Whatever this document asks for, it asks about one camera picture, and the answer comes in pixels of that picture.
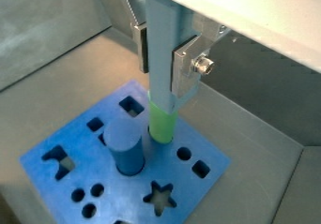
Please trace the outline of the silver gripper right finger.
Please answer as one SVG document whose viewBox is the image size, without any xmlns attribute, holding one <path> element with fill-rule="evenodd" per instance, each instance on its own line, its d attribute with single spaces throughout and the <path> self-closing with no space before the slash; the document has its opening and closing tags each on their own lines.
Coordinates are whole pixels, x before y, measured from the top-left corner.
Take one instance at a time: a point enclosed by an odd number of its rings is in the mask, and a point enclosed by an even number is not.
<svg viewBox="0 0 321 224">
<path fill-rule="evenodd" d="M 211 73 L 211 46 L 230 32 L 228 27 L 199 13 L 191 18 L 192 36 L 172 51 L 171 85 L 172 110 L 176 111 L 196 92 L 200 77 Z"/>
</svg>

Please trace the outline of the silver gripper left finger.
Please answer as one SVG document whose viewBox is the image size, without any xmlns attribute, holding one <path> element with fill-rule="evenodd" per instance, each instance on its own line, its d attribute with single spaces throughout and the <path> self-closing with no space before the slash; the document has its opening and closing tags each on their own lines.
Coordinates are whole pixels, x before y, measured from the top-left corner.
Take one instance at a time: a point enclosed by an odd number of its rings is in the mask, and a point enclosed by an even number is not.
<svg viewBox="0 0 321 224">
<path fill-rule="evenodd" d="M 147 19 L 145 0 L 124 0 L 125 9 L 129 15 L 129 28 L 132 40 L 136 44 L 139 57 L 139 69 L 148 72 L 148 43 L 147 43 Z"/>
</svg>

